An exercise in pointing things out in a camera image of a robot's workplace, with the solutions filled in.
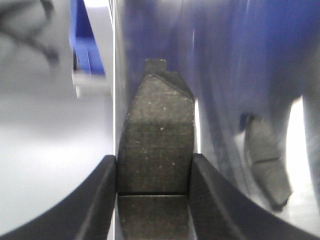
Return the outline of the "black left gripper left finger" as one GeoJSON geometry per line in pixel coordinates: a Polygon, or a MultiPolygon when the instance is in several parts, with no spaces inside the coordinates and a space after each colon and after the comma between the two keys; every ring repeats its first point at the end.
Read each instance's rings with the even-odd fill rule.
{"type": "Polygon", "coordinates": [[[116,158],[106,155],[70,195],[2,240],[105,240],[116,197],[116,158]]]}

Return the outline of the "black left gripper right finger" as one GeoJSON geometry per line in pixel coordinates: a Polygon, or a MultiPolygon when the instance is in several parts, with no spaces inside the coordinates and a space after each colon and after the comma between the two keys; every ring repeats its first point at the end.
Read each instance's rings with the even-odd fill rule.
{"type": "Polygon", "coordinates": [[[316,240],[255,204],[204,155],[192,158],[189,206],[199,240],[316,240]]]}

